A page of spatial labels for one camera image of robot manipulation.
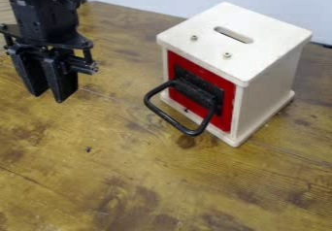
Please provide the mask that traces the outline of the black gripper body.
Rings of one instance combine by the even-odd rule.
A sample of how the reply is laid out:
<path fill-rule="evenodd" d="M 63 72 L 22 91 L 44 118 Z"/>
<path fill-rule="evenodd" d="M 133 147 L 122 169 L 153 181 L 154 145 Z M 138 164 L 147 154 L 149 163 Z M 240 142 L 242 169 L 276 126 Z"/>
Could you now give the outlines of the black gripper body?
<path fill-rule="evenodd" d="M 63 50 L 60 59 L 68 69 L 94 75 L 92 41 L 78 32 L 76 3 L 68 0 L 9 0 L 16 24 L 0 24 L 5 39 L 16 39 L 26 47 Z"/>

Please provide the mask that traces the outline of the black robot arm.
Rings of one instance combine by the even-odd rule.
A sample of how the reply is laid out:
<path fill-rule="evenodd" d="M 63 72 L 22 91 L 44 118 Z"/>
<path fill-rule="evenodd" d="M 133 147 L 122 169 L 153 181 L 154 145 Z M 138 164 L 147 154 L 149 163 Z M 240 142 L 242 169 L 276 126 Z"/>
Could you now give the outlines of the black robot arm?
<path fill-rule="evenodd" d="M 78 90 L 78 75 L 98 72 L 92 41 L 78 32 L 82 0 L 9 0 L 16 22 L 0 23 L 4 50 L 34 96 L 63 102 Z"/>

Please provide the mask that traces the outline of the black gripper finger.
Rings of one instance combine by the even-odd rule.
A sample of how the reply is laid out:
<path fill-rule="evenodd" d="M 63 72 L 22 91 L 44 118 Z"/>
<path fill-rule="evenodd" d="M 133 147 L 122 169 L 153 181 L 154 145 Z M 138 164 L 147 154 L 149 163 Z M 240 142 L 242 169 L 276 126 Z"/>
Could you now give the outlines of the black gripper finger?
<path fill-rule="evenodd" d="M 78 73 L 52 55 L 43 58 L 42 67 L 55 100 L 62 103 L 78 90 Z"/>
<path fill-rule="evenodd" d="M 28 92 L 34 96 L 40 96 L 50 88 L 42 67 L 42 58 L 17 45 L 9 47 L 8 53 Z"/>

